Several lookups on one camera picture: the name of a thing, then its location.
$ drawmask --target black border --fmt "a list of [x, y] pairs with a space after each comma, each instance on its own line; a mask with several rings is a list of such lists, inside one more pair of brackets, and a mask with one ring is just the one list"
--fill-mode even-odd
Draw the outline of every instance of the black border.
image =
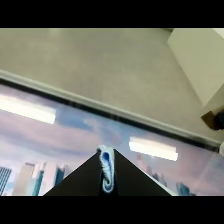
[[147, 124], [143, 124], [141, 122], [133, 121], [131, 119], [112, 114], [110, 112], [105, 112], [105, 111], [102, 111], [102, 110], [99, 110], [99, 109], [96, 109], [96, 108], [93, 108], [90, 106], [86, 106], [81, 103], [77, 103], [75, 101], [70, 101], [70, 100], [64, 99], [63, 97], [58, 97], [53, 94], [45, 93], [43, 91], [39, 91], [39, 90], [36, 90], [31, 87], [27, 87], [27, 86], [24, 86], [24, 85], [21, 85], [21, 84], [12, 82], [12, 81], [8, 81], [3, 78], [0, 78], [0, 84], [15, 88], [15, 89], [19, 89], [24, 92], [35, 94], [35, 95], [38, 95], [40, 97], [43, 97], [43, 98], [46, 98], [46, 99], [49, 99], [52, 101], [56, 101], [58, 103], [62, 103], [62, 104], [65, 104], [65, 105], [68, 105], [68, 106], [71, 106], [71, 107], [74, 107], [77, 109], [81, 109], [83, 111], [87, 111], [87, 112], [90, 112], [90, 113], [93, 113], [96, 115], [100, 115], [102, 117], [106, 117], [111, 120], [119, 121], [121, 123], [128, 124], [128, 125], [131, 125], [131, 126], [143, 129], [143, 130], [147, 130], [147, 131], [150, 131], [150, 132], [153, 132], [153, 133], [156, 133], [156, 134], [168, 137], [168, 138], [172, 138], [172, 139], [175, 139], [175, 140], [187, 143], [187, 144], [191, 144], [191, 145], [194, 145], [194, 146], [197, 146], [197, 147], [209, 150], [209, 151], [213, 151], [213, 152], [219, 151], [218, 147], [210, 145], [208, 142], [206, 142], [202, 138], [195, 137], [195, 139], [191, 139], [188, 137], [184, 137], [184, 136], [181, 136], [181, 135], [178, 135], [175, 133], [171, 133], [171, 132], [168, 132], [165, 130], [161, 130], [159, 128], [149, 126]]

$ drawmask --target glass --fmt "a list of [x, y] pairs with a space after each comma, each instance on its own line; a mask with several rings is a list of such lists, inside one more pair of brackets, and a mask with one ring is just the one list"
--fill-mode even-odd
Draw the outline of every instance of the glass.
[[224, 195], [217, 153], [4, 85], [0, 108], [0, 169], [10, 173], [0, 172], [3, 196], [43, 195], [101, 144], [176, 195]]

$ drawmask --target cloudy sky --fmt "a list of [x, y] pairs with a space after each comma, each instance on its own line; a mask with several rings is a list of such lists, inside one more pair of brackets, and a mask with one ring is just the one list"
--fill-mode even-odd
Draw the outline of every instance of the cloudy sky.
[[[100, 144], [112, 146], [129, 160], [164, 175], [175, 191], [183, 182], [199, 195], [224, 194], [224, 160], [218, 154], [88, 112], [0, 85], [0, 94], [56, 109], [54, 124], [43, 123], [0, 110], [0, 166], [19, 172], [24, 162], [54, 161], [76, 169]], [[130, 137], [140, 137], [176, 147], [177, 161], [130, 151]]]

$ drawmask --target rectangular light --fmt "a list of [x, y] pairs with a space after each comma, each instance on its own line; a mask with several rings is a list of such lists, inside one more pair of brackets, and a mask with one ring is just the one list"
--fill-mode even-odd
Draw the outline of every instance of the rectangular light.
[[5, 95], [0, 95], [0, 109], [49, 124], [53, 124], [56, 117], [53, 108]]
[[175, 147], [154, 141], [131, 138], [129, 142], [129, 147], [131, 151], [140, 152], [143, 154], [156, 156], [163, 159], [176, 161], [178, 158], [178, 153], [176, 153]]

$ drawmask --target black triangular object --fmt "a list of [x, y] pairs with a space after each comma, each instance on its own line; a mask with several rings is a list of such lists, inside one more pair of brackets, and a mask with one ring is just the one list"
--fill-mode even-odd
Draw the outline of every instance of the black triangular object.
[[[102, 174], [97, 152], [45, 196], [106, 196], [102, 192]], [[117, 150], [115, 188], [109, 196], [170, 196]]]

